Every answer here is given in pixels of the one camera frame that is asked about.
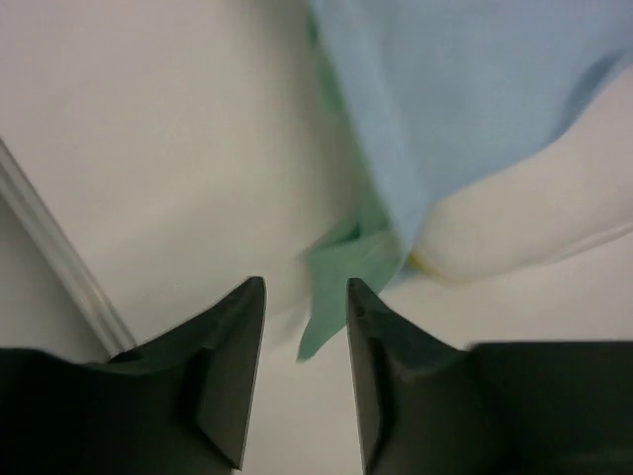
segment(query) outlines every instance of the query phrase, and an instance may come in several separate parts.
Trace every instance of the white object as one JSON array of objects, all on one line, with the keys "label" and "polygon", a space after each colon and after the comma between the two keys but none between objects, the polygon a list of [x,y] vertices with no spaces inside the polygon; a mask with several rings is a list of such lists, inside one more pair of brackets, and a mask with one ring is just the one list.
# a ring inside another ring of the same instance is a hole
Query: white object
[{"label": "white object", "polygon": [[633,230],[633,67],[557,142],[431,208],[413,255],[449,280],[557,260]]}]

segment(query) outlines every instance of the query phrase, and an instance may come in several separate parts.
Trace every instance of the green fabric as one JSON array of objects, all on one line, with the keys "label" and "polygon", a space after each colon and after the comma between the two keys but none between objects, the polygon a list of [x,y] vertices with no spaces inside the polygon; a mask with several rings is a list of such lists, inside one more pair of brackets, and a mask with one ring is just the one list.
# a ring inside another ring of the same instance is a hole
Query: green fabric
[{"label": "green fabric", "polygon": [[[322,102],[329,113],[341,119],[340,127],[344,127],[350,141],[356,143],[312,16],[308,32]],[[345,328],[349,278],[362,278],[375,292],[379,292],[403,265],[398,242],[364,167],[362,152],[357,146],[352,150],[352,159],[360,177],[359,204],[354,213],[327,234],[309,256],[313,304],[301,339],[299,360],[313,357],[328,340]]]}]

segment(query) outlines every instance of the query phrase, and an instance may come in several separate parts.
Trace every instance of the light blue fabric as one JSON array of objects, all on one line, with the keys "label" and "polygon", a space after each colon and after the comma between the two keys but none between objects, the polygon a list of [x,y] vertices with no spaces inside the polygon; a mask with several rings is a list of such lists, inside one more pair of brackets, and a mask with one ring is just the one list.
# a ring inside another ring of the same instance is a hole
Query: light blue fabric
[{"label": "light blue fabric", "polygon": [[351,217],[354,232],[315,249],[300,358],[343,328],[348,277],[381,274],[381,290],[429,204],[555,141],[633,49],[632,0],[311,4],[378,197],[359,209],[382,207],[387,224],[362,234]]}]

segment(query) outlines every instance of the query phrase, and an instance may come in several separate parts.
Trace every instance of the white molding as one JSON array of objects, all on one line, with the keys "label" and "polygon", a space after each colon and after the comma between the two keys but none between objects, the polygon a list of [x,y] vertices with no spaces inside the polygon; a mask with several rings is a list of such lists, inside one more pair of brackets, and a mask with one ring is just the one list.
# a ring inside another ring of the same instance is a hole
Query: white molding
[{"label": "white molding", "polygon": [[0,195],[7,200],[106,350],[114,356],[135,347],[132,333],[1,139]]}]

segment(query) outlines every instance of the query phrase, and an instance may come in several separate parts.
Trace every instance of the cloth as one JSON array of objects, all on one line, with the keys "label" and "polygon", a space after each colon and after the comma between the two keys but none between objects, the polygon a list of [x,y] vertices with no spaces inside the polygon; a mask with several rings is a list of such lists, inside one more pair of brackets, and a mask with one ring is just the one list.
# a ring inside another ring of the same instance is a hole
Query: cloth
[{"label": "cloth", "polygon": [[310,257],[300,359],[344,327],[348,278],[382,290],[431,203],[555,141],[633,50],[631,0],[311,5],[373,192]]}]

